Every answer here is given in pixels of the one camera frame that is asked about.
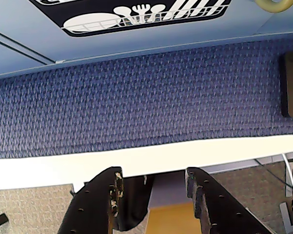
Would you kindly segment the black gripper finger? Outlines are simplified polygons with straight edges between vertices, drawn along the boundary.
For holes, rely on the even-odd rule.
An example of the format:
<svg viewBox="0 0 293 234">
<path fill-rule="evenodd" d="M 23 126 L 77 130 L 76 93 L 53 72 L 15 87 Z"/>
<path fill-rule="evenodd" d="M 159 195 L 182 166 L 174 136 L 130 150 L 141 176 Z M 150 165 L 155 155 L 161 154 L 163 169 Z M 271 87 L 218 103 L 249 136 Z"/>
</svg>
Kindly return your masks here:
<svg viewBox="0 0 293 234">
<path fill-rule="evenodd" d="M 58 232 L 129 231 L 147 215 L 152 187 L 152 175 L 124 178 L 121 167 L 109 167 L 73 195 Z"/>
<path fill-rule="evenodd" d="M 188 167 L 185 184 L 203 234 L 274 233 L 206 171 Z"/>
</svg>

